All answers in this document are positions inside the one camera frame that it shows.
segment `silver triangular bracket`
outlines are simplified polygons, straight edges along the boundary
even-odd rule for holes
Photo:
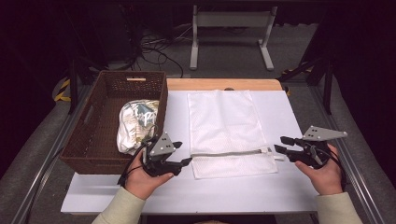
[[[311,126],[303,135],[303,139],[307,141],[327,141],[342,137],[347,137],[347,133],[314,126]]]
[[[150,151],[150,156],[159,156],[163,154],[169,154],[176,151],[175,146],[172,143],[168,133],[164,132],[158,141],[155,143],[154,148]]]

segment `white mesh laundry bag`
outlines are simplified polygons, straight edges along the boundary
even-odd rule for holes
[[[249,91],[188,94],[195,178],[277,172]]]
[[[134,155],[144,138],[152,137],[158,113],[158,100],[136,100],[126,103],[120,111],[117,132],[119,152]]]

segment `white table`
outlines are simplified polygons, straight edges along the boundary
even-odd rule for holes
[[[183,145],[168,160],[190,156],[188,91],[169,91],[164,130]],[[275,152],[279,137],[301,137],[283,91],[251,91],[264,135]],[[235,178],[195,180],[191,165],[184,167],[148,198],[146,215],[279,214],[316,211],[318,195],[309,179],[287,158],[278,161],[278,173]],[[118,175],[74,174],[61,211],[97,214],[111,202],[120,186]]]

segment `basket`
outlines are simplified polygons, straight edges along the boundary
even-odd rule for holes
[[[131,159],[117,148],[121,108],[132,100],[159,100],[155,132],[161,135],[167,98],[164,72],[102,71],[66,140],[61,161],[81,175],[120,175]]]

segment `beige sleeve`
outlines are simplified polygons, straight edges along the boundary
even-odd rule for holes
[[[92,224],[138,223],[145,202],[125,188],[120,188],[105,211]]]
[[[361,223],[347,192],[318,196],[316,201],[320,224]]]

